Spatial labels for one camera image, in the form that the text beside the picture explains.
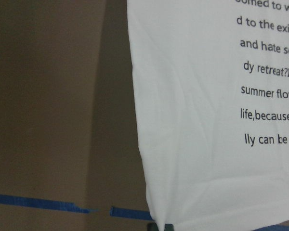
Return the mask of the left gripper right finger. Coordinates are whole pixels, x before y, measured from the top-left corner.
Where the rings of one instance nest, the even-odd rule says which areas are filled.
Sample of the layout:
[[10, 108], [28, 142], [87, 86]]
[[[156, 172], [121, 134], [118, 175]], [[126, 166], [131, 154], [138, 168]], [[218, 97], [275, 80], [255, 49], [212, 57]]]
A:
[[174, 231], [173, 224], [165, 224], [164, 231]]

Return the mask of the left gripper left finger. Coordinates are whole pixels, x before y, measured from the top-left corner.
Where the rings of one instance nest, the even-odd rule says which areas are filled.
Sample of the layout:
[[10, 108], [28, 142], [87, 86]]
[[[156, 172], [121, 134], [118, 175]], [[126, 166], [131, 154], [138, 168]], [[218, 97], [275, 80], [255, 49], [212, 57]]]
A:
[[156, 223], [148, 223], [147, 231], [158, 231], [158, 226]]

